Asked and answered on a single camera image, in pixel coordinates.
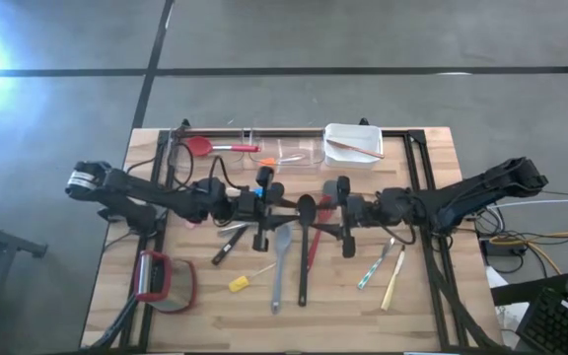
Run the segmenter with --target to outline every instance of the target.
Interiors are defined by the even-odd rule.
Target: gray floor
[[[145,68],[163,0],[0,1],[0,69]],[[160,67],[568,65],[568,0],[177,0]],[[75,349],[107,228],[63,188],[78,160],[123,159],[143,78],[0,78],[0,227],[20,256],[0,353]],[[144,127],[448,125],[465,176],[528,156],[568,191],[568,74],[158,78]],[[557,196],[542,195],[540,198]],[[568,230],[568,205],[510,207]],[[546,248],[568,271],[568,244]],[[501,268],[515,260],[493,260]],[[506,278],[540,277],[531,256]]]

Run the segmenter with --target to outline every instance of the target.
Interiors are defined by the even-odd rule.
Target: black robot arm
[[[108,212],[101,211],[101,216],[122,216],[131,229],[142,235],[150,235],[158,228],[157,209],[153,205],[166,207],[192,223],[201,223],[209,215],[219,224],[257,222],[253,249],[267,251],[268,240],[264,231],[274,230],[298,218],[297,215],[271,215],[272,205],[297,206],[283,198],[284,186],[272,182],[273,176],[271,168],[261,167],[255,181],[262,187],[263,193],[256,194],[243,187],[235,189],[231,197],[227,194],[226,185],[216,177],[203,178],[183,189],[170,189],[133,177],[105,162],[79,162],[65,192],[77,200],[100,202],[108,209]],[[146,203],[136,203],[131,198]]]
[[[230,219],[233,213],[225,185],[215,177],[176,190],[130,176],[105,162],[76,164],[65,192],[77,200],[100,202],[111,214],[123,216],[129,227],[143,234],[156,228],[157,210],[152,205],[169,208],[192,223],[206,220],[210,213],[218,220]],[[129,197],[147,204],[136,203]]]
[[[339,177],[337,184],[340,183],[348,186],[347,191],[337,191],[341,193],[338,204],[342,208],[342,224],[338,227],[315,227],[343,239],[345,247],[346,241],[353,243],[350,232],[352,227],[395,226],[404,222],[412,226],[427,227],[435,234],[446,235],[461,223],[466,215],[477,212],[503,197],[535,196],[548,181],[538,172],[531,160],[518,158],[441,189],[413,191],[409,188],[385,188],[377,192],[377,199],[373,202],[364,200],[360,195],[348,195],[347,177]]]

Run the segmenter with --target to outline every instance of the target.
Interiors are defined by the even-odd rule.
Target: wooden table
[[[451,130],[446,127],[422,129],[426,132],[437,186],[443,187],[462,179]],[[152,158],[158,133],[157,129],[134,130],[124,166]],[[284,183],[285,197],[292,200],[309,193],[319,201],[323,182],[339,175],[350,177],[352,192],[362,192],[368,196],[373,196],[375,191],[384,187],[410,186],[403,143],[386,138],[384,149],[386,158],[374,166],[372,173],[335,170],[321,165],[315,174],[280,173],[275,180]],[[241,163],[246,169],[230,174],[231,180],[237,184],[255,186],[254,163],[247,157],[243,157]],[[150,165],[134,170],[133,174],[149,178]],[[206,170],[196,169],[193,178],[204,178],[206,175]],[[421,183],[425,185],[424,175],[422,172],[419,175]],[[404,226],[393,229],[404,238],[410,238]],[[106,241],[114,240],[125,232],[125,225],[112,225]],[[309,274],[308,305],[300,308],[297,306],[297,294],[301,231],[297,226],[285,262],[282,310],[274,316],[270,311],[273,270],[251,280],[251,285],[240,293],[232,294],[228,290],[228,283],[233,279],[274,262],[274,250],[253,251],[250,247],[252,234],[247,233],[227,259],[215,267],[210,260],[224,242],[215,232],[211,221],[190,230],[181,218],[170,214],[164,252],[170,257],[194,262],[198,300],[192,310],[183,314],[154,313],[148,347],[150,351],[387,352],[439,349],[419,240],[416,245],[407,247],[390,309],[383,312],[380,304],[391,278],[398,248],[390,252],[364,290],[358,290],[356,285],[379,256],[382,244],[389,236],[381,229],[354,230],[356,256],[345,259],[341,256],[340,242],[324,234],[315,265]],[[476,237],[473,233],[463,232],[455,234],[454,239],[451,255],[461,300],[488,335],[501,342]],[[127,238],[104,254],[83,344],[97,340],[122,308],[127,298],[136,245],[135,238]],[[445,307],[445,313],[451,339],[454,339],[448,307]],[[138,326],[139,321],[136,321],[134,334],[138,334]]]

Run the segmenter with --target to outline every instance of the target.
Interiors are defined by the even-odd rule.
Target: white cable
[[[501,218],[501,214],[499,213],[498,210],[492,210],[490,208],[488,208],[488,210],[490,212],[492,212],[492,214],[494,214],[494,218],[497,219],[497,231],[503,231],[503,218]]]
[[[512,206],[522,206],[528,204],[540,204],[540,203],[568,203],[568,200],[539,200],[539,201],[523,201],[523,202],[512,202],[512,203],[504,203],[496,206],[487,206],[486,208],[489,210],[499,209],[503,207],[512,207]]]

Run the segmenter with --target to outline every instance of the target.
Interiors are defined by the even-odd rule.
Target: red spatula
[[[209,139],[201,136],[191,137],[185,140],[185,144],[192,151],[195,157],[204,157],[215,151],[233,151],[233,152],[248,152],[256,153],[260,151],[260,147],[244,145],[244,144],[233,144],[233,145],[219,145],[213,146]]]
[[[330,202],[331,198],[329,195],[324,195],[321,198],[319,204],[328,203]],[[320,210],[318,212],[318,222],[319,223],[327,223],[332,216],[332,210],[325,209]],[[315,261],[315,254],[317,253],[317,247],[320,245],[320,238],[321,238],[321,231],[317,230],[315,232],[315,238],[313,239],[313,244],[311,245],[311,249],[308,252],[308,271],[311,271],[311,267],[313,267],[313,262]]]

